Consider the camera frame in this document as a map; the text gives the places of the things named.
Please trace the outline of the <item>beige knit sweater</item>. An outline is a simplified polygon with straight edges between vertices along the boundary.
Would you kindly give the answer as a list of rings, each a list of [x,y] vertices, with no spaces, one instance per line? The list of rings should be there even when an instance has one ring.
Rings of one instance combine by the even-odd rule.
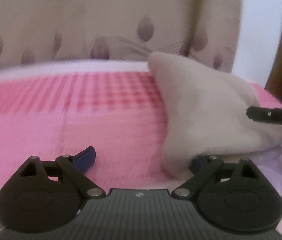
[[[262,164],[282,154],[282,126],[247,117],[248,107],[259,104],[247,81],[160,52],[149,56],[148,66],[166,109],[161,165],[171,176],[188,177],[191,162],[204,155]]]

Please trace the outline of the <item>pink and white bed blanket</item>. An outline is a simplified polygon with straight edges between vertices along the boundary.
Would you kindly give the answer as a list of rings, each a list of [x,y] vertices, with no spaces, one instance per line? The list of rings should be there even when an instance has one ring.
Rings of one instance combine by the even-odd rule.
[[[251,85],[255,107],[282,108]],[[204,165],[202,157],[217,156],[196,157],[186,178],[171,176],[161,165],[167,126],[148,63],[48,63],[0,72],[0,190],[31,156],[54,161],[94,147],[85,176],[106,193],[57,229],[0,228],[0,239],[282,239],[282,218],[274,230],[228,232],[205,220],[192,201],[173,197]],[[254,164],[282,197],[282,154]]]

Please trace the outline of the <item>beige leaf print curtain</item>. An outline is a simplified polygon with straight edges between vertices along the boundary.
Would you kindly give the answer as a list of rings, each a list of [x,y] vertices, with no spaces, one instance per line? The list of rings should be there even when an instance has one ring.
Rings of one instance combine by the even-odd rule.
[[[0,0],[0,69],[146,61],[154,51],[231,72],[242,0]]]

